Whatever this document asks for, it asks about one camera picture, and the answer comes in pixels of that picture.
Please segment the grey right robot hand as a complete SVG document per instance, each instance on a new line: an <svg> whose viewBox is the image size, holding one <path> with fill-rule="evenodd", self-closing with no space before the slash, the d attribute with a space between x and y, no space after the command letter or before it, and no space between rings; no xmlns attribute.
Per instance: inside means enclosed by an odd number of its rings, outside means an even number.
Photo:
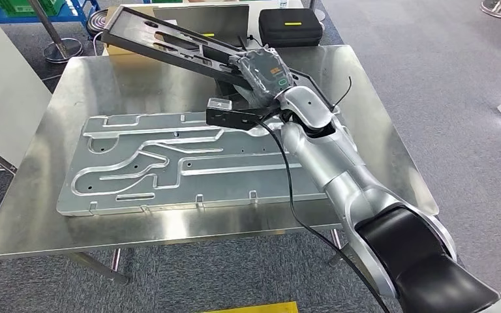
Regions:
<svg viewBox="0 0 501 313"><path fill-rule="evenodd" d="M294 86L289 67L274 48L264 46L229 56L228 64L237 67L250 87L236 87L250 108L269 106L276 97Z"/></svg>

